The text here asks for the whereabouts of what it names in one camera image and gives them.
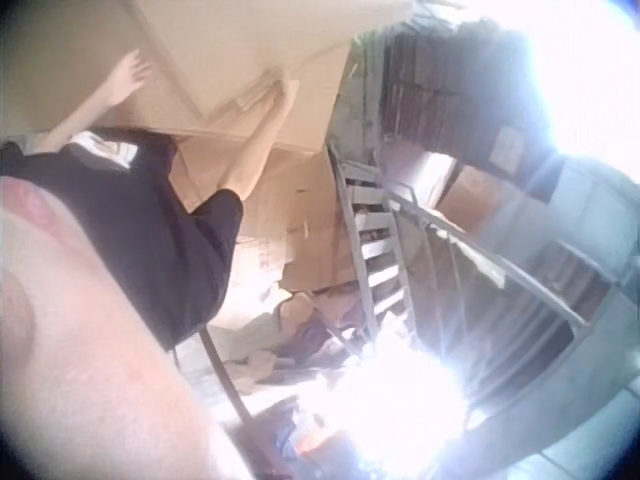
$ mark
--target fabric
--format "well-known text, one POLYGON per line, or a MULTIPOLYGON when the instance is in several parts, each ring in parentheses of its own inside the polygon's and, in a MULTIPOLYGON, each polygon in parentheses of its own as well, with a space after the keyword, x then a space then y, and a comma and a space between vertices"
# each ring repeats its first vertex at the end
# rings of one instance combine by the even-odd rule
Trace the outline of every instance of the fabric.
POLYGON ((67 205, 168 350, 220 309, 242 202, 234 192, 221 190, 190 215, 168 180, 176 152, 170 137, 143 130, 93 134, 107 144, 137 146, 128 168, 71 143, 59 153, 26 157, 5 148, 0 174, 34 183, 67 205))

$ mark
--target cardboard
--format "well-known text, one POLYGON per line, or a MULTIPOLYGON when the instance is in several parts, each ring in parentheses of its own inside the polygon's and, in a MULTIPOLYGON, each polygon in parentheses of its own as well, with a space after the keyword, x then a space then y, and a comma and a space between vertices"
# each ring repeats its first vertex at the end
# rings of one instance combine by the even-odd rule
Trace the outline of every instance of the cardboard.
POLYGON ((474 232, 500 206, 502 189, 502 180, 465 166, 438 208, 450 222, 474 232))
MULTIPOLYGON (((207 122, 199 119, 189 97, 176 88, 173 70, 162 52, 121 2, 35 0, 2 32, 2 41, 0 60, 7 75, 2 85, 0 121, 5 136, 56 126, 134 48, 151 61, 153 76, 143 89, 103 118, 102 125, 244 139, 269 107, 268 102, 258 102, 243 112, 232 102, 221 106, 207 122)), ((348 51, 348 43, 338 46, 305 63, 293 75, 301 82, 300 92, 277 145, 304 152, 322 148, 348 51)))
POLYGON ((407 20, 408 0, 133 0, 200 118, 359 33, 407 20))

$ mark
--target cardboard box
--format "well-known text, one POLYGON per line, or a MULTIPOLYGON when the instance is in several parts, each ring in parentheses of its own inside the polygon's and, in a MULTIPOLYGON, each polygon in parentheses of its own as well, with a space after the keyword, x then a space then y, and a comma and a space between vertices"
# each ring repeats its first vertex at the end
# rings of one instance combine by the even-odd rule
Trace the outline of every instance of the cardboard box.
MULTIPOLYGON (((129 2, 28 2, 18 10, 12 23, 2 32, 3 49, 0 60, 3 71, 6 72, 1 92, 2 135, 50 130, 97 88, 125 53, 139 48, 154 66, 153 77, 121 108, 103 118, 101 124, 140 126, 174 134, 246 138, 262 118, 267 106, 259 104, 248 113, 243 113, 232 100, 234 96, 246 93, 250 83, 264 81, 264 68, 275 65, 256 61, 266 55, 263 49, 268 44, 261 43, 259 36, 251 38, 252 32, 256 35, 259 33, 254 30, 255 25, 243 22, 241 38, 244 43, 238 43, 233 29, 230 31, 229 28, 220 28, 217 31, 213 28, 216 25, 233 26, 229 18, 199 18, 196 15, 200 8, 222 8, 221 5, 224 5, 224 9, 233 10, 245 3, 259 4, 259 8, 263 9, 280 2, 154 0, 147 4, 149 8, 154 12, 163 12, 163 15, 172 14, 177 22, 171 22, 164 30, 153 30, 158 35, 152 35, 149 29, 141 28, 140 19, 135 16, 135 10, 130 8, 129 2), (191 28, 190 25, 185 25, 188 20, 192 22, 191 28), (201 35, 205 27, 207 32, 216 32, 215 35, 201 35), (182 63, 182 57, 178 59, 180 61, 176 61, 175 56, 167 57, 169 52, 175 55, 185 51, 195 55, 188 59, 185 56, 184 60, 189 60, 185 64, 182 63), (214 55, 209 58, 208 55, 213 55, 214 51, 222 56, 214 55), (221 58, 234 61, 222 62, 221 58), (202 92, 206 86, 205 90, 211 95, 215 93, 215 98, 207 96, 204 103, 199 103, 201 96, 192 89, 183 88, 186 79, 200 85, 197 92, 202 92), (222 84, 229 88, 218 90, 222 84), (207 110, 206 116, 202 114, 203 108, 207 110)), ((362 23, 357 20, 356 14, 362 13, 360 9, 364 8, 364 3, 355 0, 342 3, 353 14, 345 17, 344 21, 337 22, 340 25, 336 30, 339 31, 338 35, 334 35, 335 31, 327 33, 332 31, 327 28, 331 23, 320 21, 320 13, 315 10, 313 13, 309 12, 309 18, 290 16, 287 20, 287 25, 291 28, 297 22, 313 23, 315 28, 308 30, 305 36, 309 42, 296 38, 300 34, 299 27, 279 33, 283 35, 282 38, 286 38, 286 45, 290 48, 295 46, 292 50, 298 52, 294 55, 295 58, 307 52, 298 51, 298 44, 306 44, 305 48, 309 49, 322 45, 319 50, 311 52, 309 58, 302 59, 304 61, 296 60, 298 64, 292 77, 300 79, 301 89, 298 102, 277 139, 280 146, 305 152, 317 152, 322 148, 349 51, 348 39, 363 31, 363 28, 374 28, 396 18, 389 16, 389 9, 386 7, 381 10, 367 7, 364 11, 369 13, 362 23)), ((381 5, 395 5, 393 11, 399 8, 397 11, 403 11, 404 15, 406 3, 404 0, 385 0, 381 5)), ((307 9, 312 5, 308 1, 295 2, 296 12, 299 13, 302 4, 307 9)), ((342 8, 336 12, 327 12, 323 7, 320 11, 335 18, 345 10, 342 8)), ((282 48, 282 52, 288 52, 285 46, 280 45, 278 48, 282 48)), ((285 67, 288 65, 287 62, 280 64, 285 67)))

